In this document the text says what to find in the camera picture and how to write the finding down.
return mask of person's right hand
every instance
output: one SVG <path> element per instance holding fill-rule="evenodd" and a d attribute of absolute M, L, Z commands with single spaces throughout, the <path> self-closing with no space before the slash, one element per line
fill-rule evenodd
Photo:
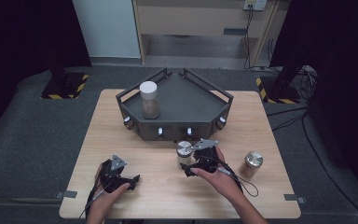
<path fill-rule="evenodd" d="M 217 157 L 221 161 L 225 162 L 225 157 L 218 146 L 216 146 L 216 153 Z M 212 174 L 200 168 L 191 168 L 190 171 L 195 175 L 198 175 L 207 180 L 216 189 L 217 192 L 229 200 L 235 198 L 238 196 L 238 194 L 243 194 L 231 176 L 226 175 L 217 169 Z"/>

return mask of wooden table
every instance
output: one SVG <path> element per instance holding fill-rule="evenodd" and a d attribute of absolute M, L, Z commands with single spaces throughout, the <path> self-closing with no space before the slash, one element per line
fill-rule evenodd
<path fill-rule="evenodd" d="M 177 167 L 176 143 L 143 141 L 124 127 L 116 101 L 120 92 L 101 93 L 67 188 L 77 195 L 63 199 L 61 217 L 80 216 L 98 166 L 117 154 L 127 162 L 121 175 L 141 175 L 141 179 L 135 190 L 126 191 L 114 204 L 109 218 L 239 218 L 231 204 L 205 180 L 186 177 Z M 249 151 L 263 155 L 264 163 L 251 179 L 259 195 L 254 198 L 245 192 L 263 217 L 299 217 L 297 201 L 286 201 L 284 197 L 294 192 L 258 93 L 229 93 L 234 101 L 227 125 L 209 139 L 219 141 L 226 162 L 237 174 Z M 245 186 L 255 193 L 252 186 Z"/>

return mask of forearm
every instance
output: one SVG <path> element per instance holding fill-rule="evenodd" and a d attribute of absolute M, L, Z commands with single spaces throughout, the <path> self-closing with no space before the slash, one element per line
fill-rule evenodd
<path fill-rule="evenodd" d="M 231 202 L 238 215 L 240 215 L 243 224 L 268 223 L 249 202 L 245 195 L 241 194 L 236 197 L 227 197 L 227 199 Z"/>

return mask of black curtain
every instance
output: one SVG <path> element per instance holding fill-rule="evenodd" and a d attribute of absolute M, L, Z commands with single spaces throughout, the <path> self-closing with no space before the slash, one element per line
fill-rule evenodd
<path fill-rule="evenodd" d="M 0 117 L 32 75 L 91 66 L 71 0 L 0 0 Z"/>
<path fill-rule="evenodd" d="M 318 73 L 311 101 L 358 177 L 358 1 L 292 1 L 270 65 L 291 63 Z"/>

